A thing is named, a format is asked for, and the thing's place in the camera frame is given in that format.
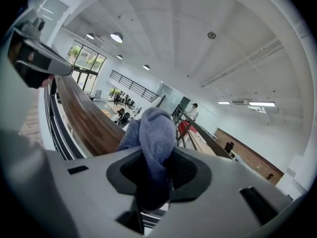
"window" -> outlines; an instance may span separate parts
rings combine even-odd
[[[105,59],[98,52],[77,41],[74,41],[69,49],[67,60],[73,65],[72,77],[85,93],[91,93]]]

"wooden floor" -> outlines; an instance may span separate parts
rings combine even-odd
[[[39,92],[39,89],[32,89],[32,93],[34,94],[34,103],[26,121],[24,122],[20,134],[28,137],[32,142],[38,142],[43,146],[38,114]]]

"air conditioner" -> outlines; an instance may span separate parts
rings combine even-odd
[[[249,104],[249,101],[248,100],[232,100],[232,104],[246,106]]]

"gray cloth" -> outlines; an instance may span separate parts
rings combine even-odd
[[[168,173],[163,163],[176,146],[176,127],[170,114],[161,108],[149,108],[141,119],[131,120],[117,151],[141,145],[148,177],[148,197],[157,197],[150,203],[154,208],[160,199],[166,198],[171,189]]]

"person in white shirt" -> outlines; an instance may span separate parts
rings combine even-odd
[[[188,112],[185,112],[185,114],[188,115],[189,118],[194,120],[194,121],[196,121],[198,114],[199,114],[197,111],[197,107],[198,107],[197,103],[194,103],[192,109]]]

